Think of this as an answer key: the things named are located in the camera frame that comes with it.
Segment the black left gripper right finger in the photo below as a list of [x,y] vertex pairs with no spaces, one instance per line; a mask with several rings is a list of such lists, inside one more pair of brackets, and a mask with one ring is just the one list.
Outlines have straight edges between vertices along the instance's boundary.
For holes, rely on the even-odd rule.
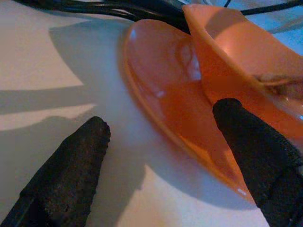
[[303,158],[299,150],[237,99],[217,101],[213,115],[269,226],[301,227]]

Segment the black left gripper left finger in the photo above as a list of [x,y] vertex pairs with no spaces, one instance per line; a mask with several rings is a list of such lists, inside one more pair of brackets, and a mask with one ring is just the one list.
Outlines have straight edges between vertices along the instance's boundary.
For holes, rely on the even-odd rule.
[[87,120],[38,169],[1,226],[85,226],[110,136],[100,117]]

